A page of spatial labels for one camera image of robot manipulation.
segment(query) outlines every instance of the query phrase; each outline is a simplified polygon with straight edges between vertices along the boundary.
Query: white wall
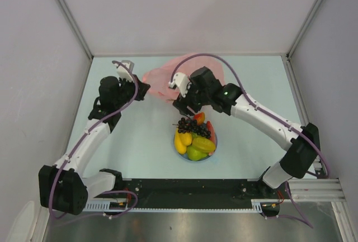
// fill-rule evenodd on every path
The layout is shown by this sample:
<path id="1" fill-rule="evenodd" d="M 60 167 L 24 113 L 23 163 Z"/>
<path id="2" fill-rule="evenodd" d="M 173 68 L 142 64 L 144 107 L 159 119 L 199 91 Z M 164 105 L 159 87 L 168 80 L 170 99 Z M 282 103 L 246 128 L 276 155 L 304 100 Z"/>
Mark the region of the white wall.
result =
<path id="1" fill-rule="evenodd" d="M 55 0 L 0 0 L 0 241 L 65 150 L 90 62 Z"/>
<path id="2" fill-rule="evenodd" d="M 93 55 L 285 53 L 314 0 L 66 0 Z"/>
<path id="3" fill-rule="evenodd" d="M 358 224 L 358 2 L 326 0 L 293 55 L 321 144 Z"/>

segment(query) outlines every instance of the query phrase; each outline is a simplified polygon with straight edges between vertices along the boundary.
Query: pink cloth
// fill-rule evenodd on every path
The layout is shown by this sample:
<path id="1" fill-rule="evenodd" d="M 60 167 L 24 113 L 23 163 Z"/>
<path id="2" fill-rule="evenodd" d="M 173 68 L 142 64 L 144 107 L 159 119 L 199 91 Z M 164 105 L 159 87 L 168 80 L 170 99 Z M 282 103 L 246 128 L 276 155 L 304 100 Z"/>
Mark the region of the pink cloth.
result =
<path id="1" fill-rule="evenodd" d="M 144 83 L 150 84 L 148 93 L 167 102 L 172 102 L 175 100 L 179 95 L 179 90 L 170 89 L 168 87 L 168 82 L 170 81 L 170 77 L 174 68 L 182 60 L 191 55 L 194 55 L 194 53 L 171 59 L 162 67 L 150 70 L 149 72 L 145 73 L 143 75 L 142 81 Z M 185 73 L 186 75 L 190 76 L 194 71 L 204 66 L 213 72 L 216 79 L 219 79 L 221 84 L 225 84 L 224 72 L 221 63 L 209 56 L 198 56 L 197 58 L 190 59 L 181 65 L 177 72 Z"/>

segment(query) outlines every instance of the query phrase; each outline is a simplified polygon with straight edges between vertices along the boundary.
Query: green apple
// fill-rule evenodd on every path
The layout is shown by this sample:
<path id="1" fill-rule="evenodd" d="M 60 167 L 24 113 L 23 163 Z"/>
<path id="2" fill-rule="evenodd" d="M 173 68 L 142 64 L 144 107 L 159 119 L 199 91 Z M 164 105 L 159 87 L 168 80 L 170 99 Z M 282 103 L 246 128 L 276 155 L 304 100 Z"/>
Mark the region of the green apple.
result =
<path id="1" fill-rule="evenodd" d="M 198 150 L 197 148 L 193 147 L 192 145 L 186 148 L 186 153 L 188 158 L 192 161 L 198 161 L 204 157 L 207 157 L 208 154 L 203 153 L 202 151 Z"/>

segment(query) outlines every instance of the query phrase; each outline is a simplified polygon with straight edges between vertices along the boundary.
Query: bowl of fruit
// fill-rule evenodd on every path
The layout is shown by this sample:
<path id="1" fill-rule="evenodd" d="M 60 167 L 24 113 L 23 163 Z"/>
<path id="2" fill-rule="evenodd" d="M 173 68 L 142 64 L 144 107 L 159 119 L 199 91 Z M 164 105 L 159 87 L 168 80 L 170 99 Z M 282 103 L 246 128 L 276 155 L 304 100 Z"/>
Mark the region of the bowl of fruit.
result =
<path id="1" fill-rule="evenodd" d="M 211 122 L 205 122 L 203 112 L 193 118 L 182 117 L 175 126 L 174 147 L 181 157 L 201 162 L 214 154 L 218 140 Z"/>

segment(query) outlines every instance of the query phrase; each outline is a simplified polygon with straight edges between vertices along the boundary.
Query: light blue table surface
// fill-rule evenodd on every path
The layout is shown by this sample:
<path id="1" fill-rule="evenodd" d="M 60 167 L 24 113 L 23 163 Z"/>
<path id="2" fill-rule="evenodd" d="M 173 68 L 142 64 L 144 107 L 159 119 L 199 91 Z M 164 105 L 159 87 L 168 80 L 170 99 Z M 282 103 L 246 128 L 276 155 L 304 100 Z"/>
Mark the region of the light blue table surface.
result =
<path id="1" fill-rule="evenodd" d="M 117 76 L 112 60 L 129 59 L 135 63 L 134 74 L 142 78 L 147 71 L 162 66 L 173 57 L 103 57 L 94 58 L 81 104 L 72 130 L 69 148 L 82 135 L 99 82 Z M 238 73 L 246 91 L 262 105 L 285 118 L 299 122 L 293 95 L 279 56 L 225 56 Z M 223 65 L 225 81 L 235 82 Z M 239 119 L 205 107 L 218 137 L 216 153 L 202 163 L 190 163 L 173 149 L 173 123 L 179 112 L 170 104 L 146 95 L 145 101 L 133 102 L 125 111 L 113 133 L 90 160 L 84 176 L 102 168 L 122 172 L 124 178 L 258 178 L 284 151 L 269 137 Z"/>

